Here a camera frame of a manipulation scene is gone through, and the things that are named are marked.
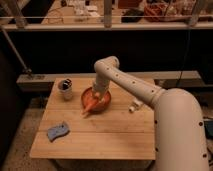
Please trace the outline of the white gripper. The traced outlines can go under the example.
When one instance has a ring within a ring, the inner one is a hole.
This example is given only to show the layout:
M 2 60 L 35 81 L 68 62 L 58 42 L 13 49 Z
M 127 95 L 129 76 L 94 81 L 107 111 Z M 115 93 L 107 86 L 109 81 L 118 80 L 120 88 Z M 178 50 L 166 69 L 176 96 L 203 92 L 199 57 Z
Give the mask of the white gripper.
M 92 90 L 94 93 L 99 92 L 94 95 L 94 99 L 101 100 L 101 95 L 105 94 L 108 91 L 108 85 L 102 85 L 94 82 L 92 85 Z M 96 105 L 97 102 L 90 102 L 83 110 L 82 115 L 87 116 L 89 111 L 92 110 Z

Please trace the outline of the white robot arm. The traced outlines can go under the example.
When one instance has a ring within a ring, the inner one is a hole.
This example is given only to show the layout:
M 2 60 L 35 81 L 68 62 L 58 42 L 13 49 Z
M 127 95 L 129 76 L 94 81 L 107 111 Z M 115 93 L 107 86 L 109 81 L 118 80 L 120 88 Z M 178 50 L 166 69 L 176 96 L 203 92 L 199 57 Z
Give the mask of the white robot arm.
M 96 61 L 94 70 L 85 112 L 95 108 L 114 82 L 154 110 L 155 171 L 210 171 L 202 110 L 191 93 L 124 73 L 115 56 Z

